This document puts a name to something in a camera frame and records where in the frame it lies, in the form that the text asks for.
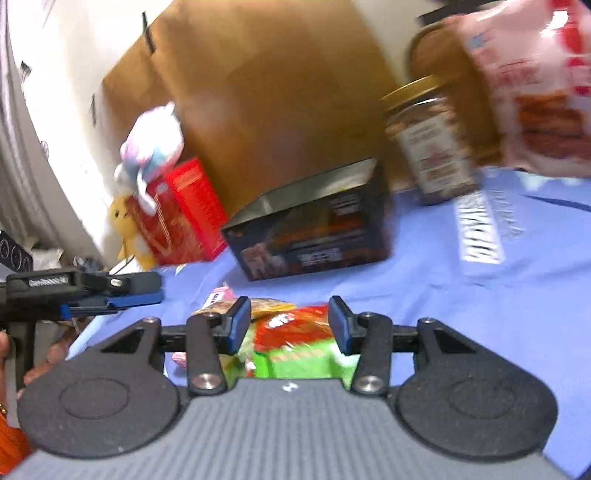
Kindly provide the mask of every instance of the orange sleeve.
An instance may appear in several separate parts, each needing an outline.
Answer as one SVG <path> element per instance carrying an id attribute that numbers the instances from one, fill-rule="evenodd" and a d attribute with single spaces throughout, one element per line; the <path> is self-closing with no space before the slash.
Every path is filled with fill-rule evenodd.
<path id="1" fill-rule="evenodd" d="M 6 475 L 32 452 L 20 429 L 9 427 L 0 415 L 0 473 Z"/>

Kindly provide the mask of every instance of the red box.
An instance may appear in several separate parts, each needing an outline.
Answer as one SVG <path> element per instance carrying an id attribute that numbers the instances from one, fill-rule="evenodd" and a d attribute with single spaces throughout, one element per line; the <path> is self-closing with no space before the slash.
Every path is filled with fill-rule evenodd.
<path id="1" fill-rule="evenodd" d="M 160 265 L 213 260 L 226 248 L 220 228 L 228 221 L 197 158 L 148 185 L 157 213 L 151 217 L 134 197 L 127 200 L 139 231 Z"/>

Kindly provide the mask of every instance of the cardboard box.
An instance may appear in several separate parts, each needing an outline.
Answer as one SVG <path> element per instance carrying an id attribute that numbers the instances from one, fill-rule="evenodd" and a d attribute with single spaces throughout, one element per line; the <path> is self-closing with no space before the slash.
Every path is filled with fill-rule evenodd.
<path id="1" fill-rule="evenodd" d="M 213 260 L 226 248 L 220 228 L 228 217 L 198 159 L 151 182 L 147 191 L 156 201 L 155 216 L 134 197 L 127 207 L 160 265 Z"/>
<path id="2" fill-rule="evenodd" d="M 374 158 L 261 195 L 222 228 L 249 280 L 384 260 L 391 198 Z"/>

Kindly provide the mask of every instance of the gray ribbed plate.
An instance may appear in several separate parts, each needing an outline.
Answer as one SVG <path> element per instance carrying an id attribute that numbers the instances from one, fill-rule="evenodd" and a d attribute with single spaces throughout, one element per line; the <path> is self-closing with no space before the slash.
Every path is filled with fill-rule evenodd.
<path id="1" fill-rule="evenodd" d="M 193 400 L 141 450 L 73 460 L 37 452 L 9 480 L 565 480 L 542 455 L 506 463 L 450 459 L 412 438 L 386 402 L 340 380 L 242 379 Z"/>

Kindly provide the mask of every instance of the jar label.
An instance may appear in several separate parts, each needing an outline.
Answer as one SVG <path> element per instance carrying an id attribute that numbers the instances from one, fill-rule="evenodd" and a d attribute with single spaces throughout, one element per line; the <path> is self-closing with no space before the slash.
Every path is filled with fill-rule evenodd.
<path id="1" fill-rule="evenodd" d="M 444 113 L 405 128 L 396 140 L 424 193 L 454 188 L 469 179 L 468 152 L 459 147 Z"/>

